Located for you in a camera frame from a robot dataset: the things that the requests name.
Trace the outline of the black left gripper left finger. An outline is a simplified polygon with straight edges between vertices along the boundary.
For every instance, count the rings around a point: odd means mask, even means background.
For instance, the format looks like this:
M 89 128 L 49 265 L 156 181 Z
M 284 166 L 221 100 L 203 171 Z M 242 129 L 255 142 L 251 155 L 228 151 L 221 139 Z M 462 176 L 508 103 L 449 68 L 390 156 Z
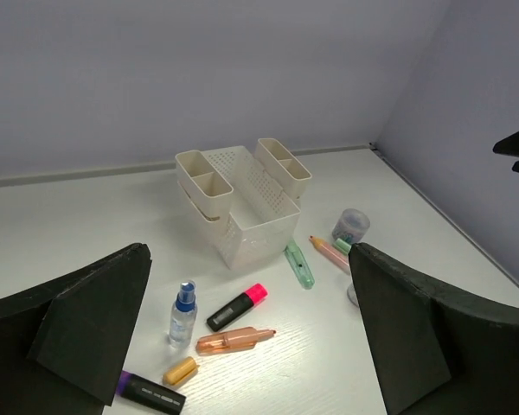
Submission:
M 147 245 L 0 299 L 0 414 L 111 405 L 151 271 Z

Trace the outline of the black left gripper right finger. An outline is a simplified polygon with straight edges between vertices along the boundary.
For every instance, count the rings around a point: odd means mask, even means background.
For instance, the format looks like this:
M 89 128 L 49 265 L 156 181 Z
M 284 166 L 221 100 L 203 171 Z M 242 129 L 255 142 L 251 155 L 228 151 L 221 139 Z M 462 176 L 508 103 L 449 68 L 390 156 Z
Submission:
M 366 243 L 349 264 L 389 414 L 519 414 L 519 308 Z

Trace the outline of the black purple highlighter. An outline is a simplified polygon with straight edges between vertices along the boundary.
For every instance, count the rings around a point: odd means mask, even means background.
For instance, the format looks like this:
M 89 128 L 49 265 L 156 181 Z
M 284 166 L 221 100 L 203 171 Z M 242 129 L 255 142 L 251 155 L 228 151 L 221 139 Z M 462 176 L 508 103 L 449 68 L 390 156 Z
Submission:
M 134 373 L 122 371 L 116 394 L 124 399 L 164 414 L 179 415 L 186 397 Z

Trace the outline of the clear jar of paperclips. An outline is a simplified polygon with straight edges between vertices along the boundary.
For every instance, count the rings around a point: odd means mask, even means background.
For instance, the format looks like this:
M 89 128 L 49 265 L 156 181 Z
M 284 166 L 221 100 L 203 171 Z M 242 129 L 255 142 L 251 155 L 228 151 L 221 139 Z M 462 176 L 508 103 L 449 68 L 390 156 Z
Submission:
M 370 220 L 366 214 L 354 208 L 347 208 L 343 210 L 331 234 L 333 239 L 341 239 L 354 245 L 361 241 L 369 227 Z

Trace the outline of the black pink highlighter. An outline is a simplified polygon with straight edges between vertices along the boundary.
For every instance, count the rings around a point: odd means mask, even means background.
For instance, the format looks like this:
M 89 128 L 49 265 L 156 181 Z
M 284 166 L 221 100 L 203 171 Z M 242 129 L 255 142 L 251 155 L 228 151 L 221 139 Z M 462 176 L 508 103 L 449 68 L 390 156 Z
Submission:
M 262 284 L 254 284 L 219 308 L 206 324 L 212 332 L 219 332 L 264 301 L 267 295 L 268 291 Z

